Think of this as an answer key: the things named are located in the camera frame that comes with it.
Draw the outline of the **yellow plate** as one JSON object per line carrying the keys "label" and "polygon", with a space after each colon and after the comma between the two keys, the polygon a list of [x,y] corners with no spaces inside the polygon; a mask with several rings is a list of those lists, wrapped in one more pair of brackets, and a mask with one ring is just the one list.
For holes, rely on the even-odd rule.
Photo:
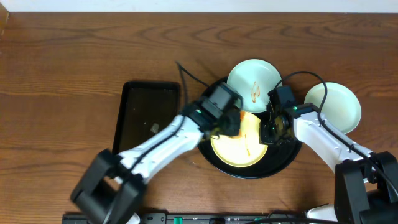
{"label": "yellow plate", "polygon": [[229,136],[212,138],[211,146],[218,158],[233,167],[248,167],[260,161],[268,148],[268,145],[259,142],[260,122],[257,116],[246,112],[240,138],[233,139]]}

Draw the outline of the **light blue plate top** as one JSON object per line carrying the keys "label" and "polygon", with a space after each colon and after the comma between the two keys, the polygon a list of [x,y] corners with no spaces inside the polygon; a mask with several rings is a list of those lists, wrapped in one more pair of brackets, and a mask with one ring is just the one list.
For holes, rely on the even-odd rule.
{"label": "light blue plate top", "polygon": [[269,62],[249,59],[232,69],[227,84],[242,96],[243,110],[262,113],[269,104],[268,93],[281,79],[278,70]]}

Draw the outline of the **light blue plate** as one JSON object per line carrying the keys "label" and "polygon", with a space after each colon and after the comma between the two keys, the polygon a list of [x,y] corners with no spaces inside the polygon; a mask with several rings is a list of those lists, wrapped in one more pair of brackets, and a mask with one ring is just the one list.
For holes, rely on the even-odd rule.
{"label": "light blue plate", "polygon": [[243,110],[262,113],[269,104],[268,93],[281,79],[278,70],[269,62],[249,59],[232,69],[227,84],[242,96]]}
{"label": "light blue plate", "polygon": [[347,87],[326,82],[327,96],[321,110],[327,120],[342,133],[353,131],[361,120],[361,105],[356,95]]}

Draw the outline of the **orange green sponge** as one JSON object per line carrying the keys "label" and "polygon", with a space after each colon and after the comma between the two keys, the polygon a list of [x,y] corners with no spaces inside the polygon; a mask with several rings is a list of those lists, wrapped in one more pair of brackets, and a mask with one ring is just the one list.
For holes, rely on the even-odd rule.
{"label": "orange green sponge", "polygon": [[239,131],[238,131],[237,135],[232,136],[233,139],[237,139],[237,138],[240,138],[242,136],[242,126],[243,126],[242,123],[243,123],[243,120],[244,120],[245,113],[246,112],[244,110],[240,111],[240,114],[239,114],[239,118],[240,118]]}

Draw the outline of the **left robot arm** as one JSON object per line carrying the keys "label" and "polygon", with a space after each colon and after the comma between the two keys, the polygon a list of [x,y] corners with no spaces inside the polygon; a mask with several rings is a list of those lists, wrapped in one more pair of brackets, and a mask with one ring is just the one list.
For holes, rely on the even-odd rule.
{"label": "left robot arm", "polygon": [[139,223],[137,211],[148,182],[204,138],[196,119],[206,111],[190,104],[161,132],[141,145],[112,154],[101,151],[73,189],[70,200],[89,223]]}

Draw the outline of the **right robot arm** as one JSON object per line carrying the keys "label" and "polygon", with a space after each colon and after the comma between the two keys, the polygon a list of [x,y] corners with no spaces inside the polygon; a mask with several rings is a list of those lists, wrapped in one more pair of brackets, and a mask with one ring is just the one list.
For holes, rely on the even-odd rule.
{"label": "right robot arm", "polygon": [[261,125],[262,143],[300,141],[335,174],[333,205],[313,208],[307,223],[397,223],[397,159],[375,153],[337,130],[311,103],[273,91],[271,117]]}

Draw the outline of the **black round tray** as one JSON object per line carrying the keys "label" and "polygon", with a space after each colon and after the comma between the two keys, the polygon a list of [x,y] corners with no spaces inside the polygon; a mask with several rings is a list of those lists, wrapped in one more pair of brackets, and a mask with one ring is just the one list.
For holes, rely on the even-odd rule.
{"label": "black round tray", "polygon": [[[261,121],[269,119],[269,112],[252,113]],[[211,139],[199,143],[198,148],[203,157],[218,170],[242,179],[260,179],[270,177],[285,169],[297,156],[302,147],[302,143],[295,140],[280,146],[268,145],[267,152],[257,163],[248,167],[233,167],[224,163],[215,154]]]}

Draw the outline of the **black rectangular tray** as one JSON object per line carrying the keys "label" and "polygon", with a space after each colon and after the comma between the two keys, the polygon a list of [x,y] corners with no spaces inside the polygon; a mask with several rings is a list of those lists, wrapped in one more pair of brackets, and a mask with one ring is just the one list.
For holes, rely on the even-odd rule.
{"label": "black rectangular tray", "polygon": [[177,115],[180,85],[129,81],[123,85],[112,153],[132,149],[166,128]]}

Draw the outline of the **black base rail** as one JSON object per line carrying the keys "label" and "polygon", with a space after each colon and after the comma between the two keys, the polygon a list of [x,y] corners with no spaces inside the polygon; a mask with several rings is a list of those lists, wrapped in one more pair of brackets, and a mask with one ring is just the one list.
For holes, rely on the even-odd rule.
{"label": "black base rail", "polygon": [[165,213],[147,213],[140,217],[140,224],[209,224],[209,223],[248,223],[267,218],[303,218],[302,215],[273,213],[256,215],[167,215]]}

